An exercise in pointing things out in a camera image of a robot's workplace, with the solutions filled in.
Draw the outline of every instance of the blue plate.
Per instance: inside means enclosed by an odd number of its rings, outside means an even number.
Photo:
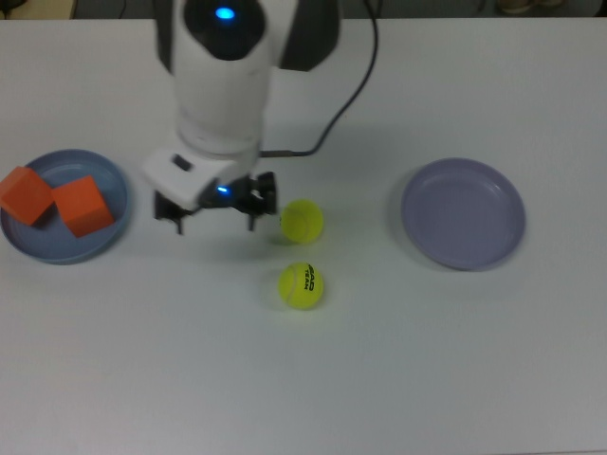
[[[523,238],[523,200],[501,173],[463,158],[434,161],[409,182],[402,198],[409,237],[438,263],[487,268]]]
[[[74,264],[101,253],[122,234],[130,214],[131,195],[124,176],[109,159],[85,150],[60,150],[40,156],[27,166],[51,188],[91,175],[116,222],[77,238],[63,223],[55,206],[32,227],[2,210],[2,230],[19,251],[44,263]]]

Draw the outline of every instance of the yellow tennis ball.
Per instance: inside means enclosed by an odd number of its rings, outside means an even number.
[[[298,244],[318,239],[322,232],[322,211],[308,199],[291,202],[281,213],[281,230],[285,237]]]
[[[291,264],[278,279],[278,293],[298,310],[310,310],[322,297],[324,283],[319,271],[308,263]]]

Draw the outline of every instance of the orange cube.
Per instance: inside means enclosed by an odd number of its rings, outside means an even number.
[[[114,217],[90,175],[52,191],[65,225],[76,237],[83,237],[114,223]]]
[[[0,207],[25,225],[33,225],[52,204],[49,185],[30,168],[17,167],[0,182]]]

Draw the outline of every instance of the blue indicator light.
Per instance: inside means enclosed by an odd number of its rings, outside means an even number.
[[[230,21],[236,13],[232,8],[218,8],[215,10],[215,16],[222,21]]]

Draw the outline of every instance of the purple plate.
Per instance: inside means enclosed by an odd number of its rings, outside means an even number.
[[[433,260],[460,270],[487,268],[523,238],[523,200],[501,173],[471,159],[434,161],[402,197],[411,240]]]

